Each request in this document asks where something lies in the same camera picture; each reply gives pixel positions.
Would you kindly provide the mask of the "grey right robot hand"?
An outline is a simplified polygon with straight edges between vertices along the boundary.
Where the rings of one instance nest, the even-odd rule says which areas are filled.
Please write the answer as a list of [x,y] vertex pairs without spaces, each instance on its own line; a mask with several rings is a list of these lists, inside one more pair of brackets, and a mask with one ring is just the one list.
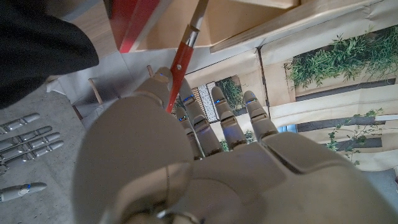
[[[60,133],[44,126],[1,141],[1,174],[63,146]],[[13,185],[1,189],[1,202],[31,195],[47,188],[43,182]]]

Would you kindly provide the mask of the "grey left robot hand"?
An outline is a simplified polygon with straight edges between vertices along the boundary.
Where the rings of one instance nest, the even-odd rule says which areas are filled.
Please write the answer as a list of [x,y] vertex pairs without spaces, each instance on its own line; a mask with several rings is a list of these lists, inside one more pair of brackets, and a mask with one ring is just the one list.
[[172,74],[160,68],[86,132],[73,177],[76,223],[396,223],[394,207],[347,159],[281,133],[255,94],[247,142],[220,89],[212,91],[230,150],[195,108],[166,112]]

